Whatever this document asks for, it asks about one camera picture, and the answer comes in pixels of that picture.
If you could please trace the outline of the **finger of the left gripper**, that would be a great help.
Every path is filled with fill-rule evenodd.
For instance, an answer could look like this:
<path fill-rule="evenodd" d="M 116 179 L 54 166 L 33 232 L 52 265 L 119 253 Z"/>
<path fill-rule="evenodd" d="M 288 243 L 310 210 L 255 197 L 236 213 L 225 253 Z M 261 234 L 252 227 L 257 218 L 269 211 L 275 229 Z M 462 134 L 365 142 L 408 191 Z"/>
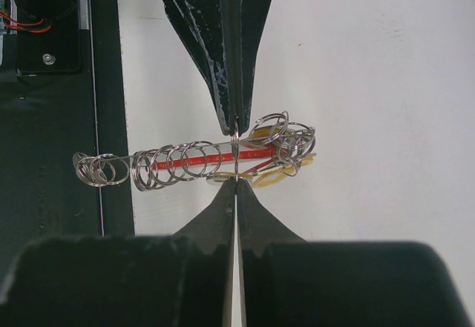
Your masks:
<path fill-rule="evenodd" d="M 237 35 L 237 128 L 238 133 L 248 131 L 252 109 L 252 96 L 258 48 L 272 0 L 239 0 L 237 6 L 239 31 Z"/>
<path fill-rule="evenodd" d="M 235 131 L 234 99 L 223 36 L 220 0 L 163 0 L 171 22 L 203 77 L 224 135 Z"/>

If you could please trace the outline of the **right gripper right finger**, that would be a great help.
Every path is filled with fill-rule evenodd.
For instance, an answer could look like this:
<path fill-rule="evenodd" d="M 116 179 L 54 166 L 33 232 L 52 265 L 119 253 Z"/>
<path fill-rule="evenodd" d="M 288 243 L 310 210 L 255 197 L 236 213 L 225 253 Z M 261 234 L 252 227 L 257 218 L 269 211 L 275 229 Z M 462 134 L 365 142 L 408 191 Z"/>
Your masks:
<path fill-rule="evenodd" d="M 411 241 L 307 241 L 236 185 L 245 326 L 469 326 L 448 269 Z"/>

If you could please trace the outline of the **keyring holder with rings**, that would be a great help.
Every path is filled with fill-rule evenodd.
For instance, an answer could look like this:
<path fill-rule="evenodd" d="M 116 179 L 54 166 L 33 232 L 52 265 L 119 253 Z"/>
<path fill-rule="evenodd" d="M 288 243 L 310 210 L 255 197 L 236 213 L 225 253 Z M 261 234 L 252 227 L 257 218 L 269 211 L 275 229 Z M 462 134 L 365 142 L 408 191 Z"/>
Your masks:
<path fill-rule="evenodd" d="M 146 192 L 199 179 L 220 184 L 232 177 L 265 188 L 311 165 L 315 145 L 314 127 L 291 121 L 283 111 L 261 117 L 247 136 L 233 136 L 228 142 L 195 140 L 129 156 L 78 152 L 73 166 L 83 183 L 96 188 L 131 181 Z"/>

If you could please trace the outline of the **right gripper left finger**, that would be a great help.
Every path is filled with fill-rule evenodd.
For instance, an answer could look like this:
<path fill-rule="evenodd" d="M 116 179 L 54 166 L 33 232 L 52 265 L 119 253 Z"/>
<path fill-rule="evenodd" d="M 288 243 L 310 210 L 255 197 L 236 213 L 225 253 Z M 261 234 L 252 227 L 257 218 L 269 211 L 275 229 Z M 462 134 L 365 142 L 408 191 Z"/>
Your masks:
<path fill-rule="evenodd" d="M 229 326 L 233 180 L 168 236 L 27 245 L 1 287 L 3 326 Z"/>

